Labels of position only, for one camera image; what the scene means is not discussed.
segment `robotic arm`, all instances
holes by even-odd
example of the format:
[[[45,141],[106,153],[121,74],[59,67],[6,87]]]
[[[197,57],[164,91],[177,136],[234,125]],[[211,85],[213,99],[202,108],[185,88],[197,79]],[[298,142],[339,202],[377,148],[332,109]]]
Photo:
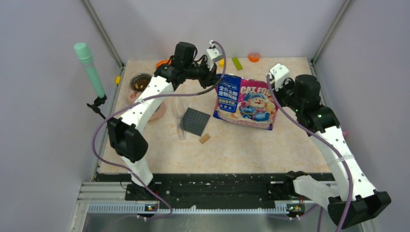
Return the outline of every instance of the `robotic arm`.
[[[322,139],[334,146],[343,156],[337,154],[326,144],[311,136],[329,166],[337,189],[314,180],[304,172],[289,172],[285,184],[290,195],[303,195],[318,203],[329,212],[335,224],[340,221],[349,192],[349,180],[342,161],[346,161],[353,181],[353,195],[348,214],[342,228],[375,218],[390,204],[387,192],[379,192],[366,178],[353,154],[349,150],[333,111],[320,104],[320,83],[312,75],[300,75],[291,79],[289,70],[277,64],[268,73],[274,81],[272,89],[281,106],[291,108],[297,121]]]
[[[176,45],[175,53],[169,64],[162,64],[154,72],[149,85],[135,102],[139,105],[124,112],[118,119],[111,118],[108,123],[110,145],[121,156],[126,165],[148,185],[153,175],[144,157],[148,150],[148,143],[142,133],[155,110],[164,97],[143,101],[147,97],[158,94],[173,93],[185,80],[198,80],[203,88],[213,86],[218,82],[215,62],[222,59],[222,53],[213,41],[210,47],[198,60],[194,60],[197,49],[193,44],[180,42]],[[132,181],[143,186],[134,176]]]

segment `yellow connector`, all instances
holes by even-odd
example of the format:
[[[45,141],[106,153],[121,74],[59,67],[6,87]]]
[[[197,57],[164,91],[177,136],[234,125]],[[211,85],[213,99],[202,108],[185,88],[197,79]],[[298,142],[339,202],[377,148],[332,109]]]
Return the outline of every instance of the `yellow connector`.
[[[121,81],[121,76],[117,76],[117,78],[116,78],[116,84],[119,85],[120,81]]]

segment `metal bowl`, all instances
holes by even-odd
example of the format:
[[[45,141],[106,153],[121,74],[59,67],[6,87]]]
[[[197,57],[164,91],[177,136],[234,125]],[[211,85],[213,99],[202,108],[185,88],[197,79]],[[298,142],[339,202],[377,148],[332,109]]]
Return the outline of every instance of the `metal bowl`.
[[[130,81],[130,88],[136,93],[143,92],[151,81],[151,77],[152,75],[148,73],[140,73],[135,75]],[[137,88],[136,85],[140,82],[143,82],[143,85]]]

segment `blue label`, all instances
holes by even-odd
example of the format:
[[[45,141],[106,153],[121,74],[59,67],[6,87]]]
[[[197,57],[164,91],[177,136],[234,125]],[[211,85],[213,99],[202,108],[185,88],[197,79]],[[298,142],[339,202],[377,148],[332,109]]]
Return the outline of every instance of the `blue label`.
[[[218,104],[223,111],[235,113],[238,105],[241,79],[225,75],[223,81],[218,85]]]

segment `gray floor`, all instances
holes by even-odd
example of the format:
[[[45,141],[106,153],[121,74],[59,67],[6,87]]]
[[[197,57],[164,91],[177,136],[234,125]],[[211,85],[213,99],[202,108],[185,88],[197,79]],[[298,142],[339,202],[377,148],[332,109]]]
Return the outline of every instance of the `gray floor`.
[[[122,214],[89,214],[83,232],[100,232]],[[105,232],[315,232],[319,210],[300,221],[279,220],[266,215],[173,215],[170,218],[144,222],[129,217]],[[323,214],[321,232],[335,231],[327,212]],[[361,232],[354,226],[343,232]]]

